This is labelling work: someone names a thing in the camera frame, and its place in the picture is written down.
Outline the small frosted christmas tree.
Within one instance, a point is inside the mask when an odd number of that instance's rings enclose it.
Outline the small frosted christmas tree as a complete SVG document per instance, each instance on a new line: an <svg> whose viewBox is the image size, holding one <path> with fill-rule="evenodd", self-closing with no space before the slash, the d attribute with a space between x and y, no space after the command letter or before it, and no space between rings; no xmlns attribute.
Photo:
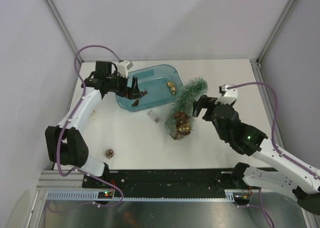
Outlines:
<svg viewBox="0 0 320 228"><path fill-rule="evenodd" d="M176 120L174 115L177 112L184 112L190 117L190 128L193 131L194 117L193 117L193 102L196 102L202 95L208 92L208 83L202 77L195 77L190 79L175 95L175 100L172 103L166 120L164 122L164 128L168 135L173 140L181 140L186 136L181 136L175 139L176 135Z"/></svg>

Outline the clear battery box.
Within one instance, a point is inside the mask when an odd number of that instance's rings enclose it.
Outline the clear battery box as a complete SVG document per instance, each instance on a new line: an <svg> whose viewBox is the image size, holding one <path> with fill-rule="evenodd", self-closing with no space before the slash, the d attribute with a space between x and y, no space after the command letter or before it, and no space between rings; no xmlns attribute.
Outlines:
<svg viewBox="0 0 320 228"><path fill-rule="evenodd" d="M153 110L150 110L147 113L148 117L154 121L155 123L158 123L160 121L160 117L158 116L158 114L156 112L154 112Z"/></svg>

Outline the brown ribbon ornament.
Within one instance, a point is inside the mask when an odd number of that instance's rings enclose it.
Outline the brown ribbon ornament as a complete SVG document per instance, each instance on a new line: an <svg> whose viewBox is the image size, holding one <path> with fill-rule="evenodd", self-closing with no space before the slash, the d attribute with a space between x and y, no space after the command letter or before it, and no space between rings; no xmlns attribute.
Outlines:
<svg viewBox="0 0 320 228"><path fill-rule="evenodd" d="M187 136L191 133L191 125L190 125L190 117L185 114L183 111L178 111L174 115L174 119L176 121L175 125L175 139L177 140L179 137Z"/></svg>

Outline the pine cone ornament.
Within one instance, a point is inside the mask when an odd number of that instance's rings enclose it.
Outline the pine cone ornament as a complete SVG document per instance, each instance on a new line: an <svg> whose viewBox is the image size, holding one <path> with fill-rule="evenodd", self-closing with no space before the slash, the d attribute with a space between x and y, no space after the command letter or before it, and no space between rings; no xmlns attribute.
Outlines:
<svg viewBox="0 0 320 228"><path fill-rule="evenodd" d="M105 155L108 159L111 159L111 158L114 157L115 152L114 152L113 149L110 148L110 149L107 149L107 150L105 151L104 155Z"/></svg>

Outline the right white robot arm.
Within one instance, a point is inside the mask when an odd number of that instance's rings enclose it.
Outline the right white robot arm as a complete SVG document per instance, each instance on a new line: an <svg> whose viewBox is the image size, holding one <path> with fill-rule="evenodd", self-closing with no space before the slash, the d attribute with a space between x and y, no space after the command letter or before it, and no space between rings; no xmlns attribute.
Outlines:
<svg viewBox="0 0 320 228"><path fill-rule="evenodd" d="M320 214L320 171L287 152L258 128L241 122L232 103L202 95L193 102L193 117L206 109L203 120L212 122L219 138L240 155L260 160L274 171L239 162L230 182L237 189L258 187L282 194L304 210Z"/></svg>

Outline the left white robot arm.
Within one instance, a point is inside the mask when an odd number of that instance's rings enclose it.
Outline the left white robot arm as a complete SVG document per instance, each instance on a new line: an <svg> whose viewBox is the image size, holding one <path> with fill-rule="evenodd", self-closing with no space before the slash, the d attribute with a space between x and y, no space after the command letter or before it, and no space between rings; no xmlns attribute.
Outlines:
<svg viewBox="0 0 320 228"><path fill-rule="evenodd" d="M49 160L61 166L72 166L93 176L93 182L100 188L110 184L111 176L105 172L107 166L89 154L89 148L82 136L82 129L96 106L108 93L121 98L137 100L143 97L138 78L129 78L129 60L96 61L94 70L87 78L81 78L82 92L74 106L56 126L48 126L45 140Z"/></svg>

